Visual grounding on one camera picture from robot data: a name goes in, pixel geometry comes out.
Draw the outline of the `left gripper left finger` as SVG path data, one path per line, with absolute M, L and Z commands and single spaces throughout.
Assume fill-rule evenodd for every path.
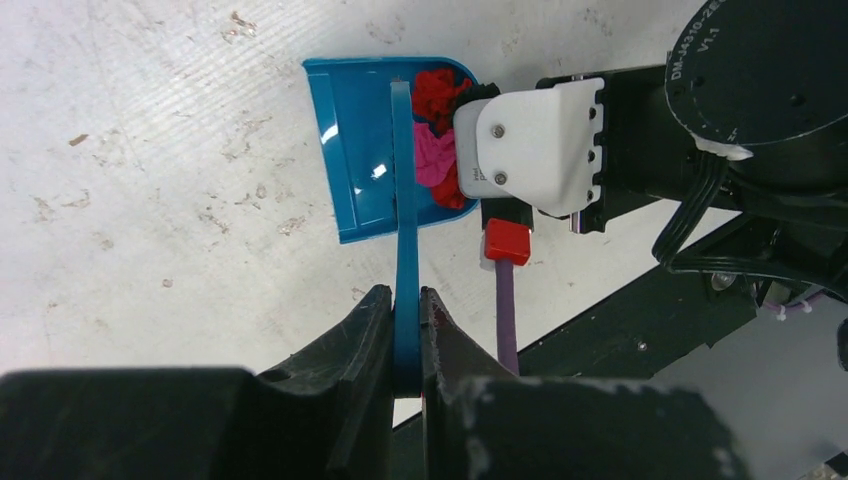
M 286 479 L 386 479 L 393 393 L 392 294 L 373 286 L 330 330 L 258 374 L 272 398 L 266 459 Z

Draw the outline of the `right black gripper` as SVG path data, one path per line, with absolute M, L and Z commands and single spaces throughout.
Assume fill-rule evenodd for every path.
M 604 130 L 596 142 L 604 149 L 595 181 L 600 200 L 564 217 L 553 217 L 516 198 L 481 199 L 483 224 L 498 218 L 531 225 L 536 214 L 568 220 L 577 234 L 602 233 L 612 219 L 658 199 L 681 199 L 694 176 L 696 149 L 673 119 L 664 91 L 661 65 L 540 79 L 534 89 L 585 78 L 605 82 L 597 99 L 604 107 Z

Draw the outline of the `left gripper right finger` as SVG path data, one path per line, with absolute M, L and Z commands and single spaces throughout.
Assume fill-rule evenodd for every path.
M 438 292 L 419 297 L 423 442 L 429 479 L 485 479 L 495 460 L 478 410 L 494 380 L 513 379 L 453 319 Z

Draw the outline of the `blue hand brush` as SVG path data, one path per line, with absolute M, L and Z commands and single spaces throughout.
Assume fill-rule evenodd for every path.
M 414 121 L 407 82 L 391 84 L 391 113 L 397 216 L 392 376 L 393 394 L 403 399 L 418 397 L 422 384 Z

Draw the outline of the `small black paper scrap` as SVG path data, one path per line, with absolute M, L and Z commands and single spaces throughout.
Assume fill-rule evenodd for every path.
M 501 94 L 500 89 L 494 83 L 471 85 L 458 94 L 455 107 L 460 107 L 477 100 L 488 100 Z

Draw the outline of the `small red scrap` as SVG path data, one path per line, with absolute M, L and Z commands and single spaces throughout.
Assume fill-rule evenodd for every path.
M 442 208 L 451 210 L 464 208 L 467 197 L 459 187 L 456 164 L 448 169 L 445 178 L 438 185 L 430 188 L 430 193 L 435 204 Z

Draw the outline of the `pink paper scrap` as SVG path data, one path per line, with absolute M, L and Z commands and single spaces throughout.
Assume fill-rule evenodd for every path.
M 457 160 L 454 130 L 437 136 L 429 124 L 416 122 L 414 146 L 416 182 L 428 188 L 441 184 Z

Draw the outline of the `red paper scrap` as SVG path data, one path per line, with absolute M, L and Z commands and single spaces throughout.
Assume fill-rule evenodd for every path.
M 467 77 L 457 79 L 451 68 L 419 72 L 411 94 L 413 114 L 425 120 L 437 136 L 452 128 L 453 113 L 459 95 L 474 85 Z

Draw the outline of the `blue plastic dustpan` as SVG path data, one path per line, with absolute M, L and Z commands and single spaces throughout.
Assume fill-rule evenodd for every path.
M 397 230 L 391 84 L 446 68 L 458 83 L 474 74 L 446 57 L 307 59 L 322 156 L 340 243 Z

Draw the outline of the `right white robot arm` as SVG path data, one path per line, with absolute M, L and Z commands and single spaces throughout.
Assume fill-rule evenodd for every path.
M 459 159 L 578 234 L 676 200 L 652 247 L 671 272 L 845 297 L 846 50 L 843 1 L 707 1 L 662 64 L 473 102 Z

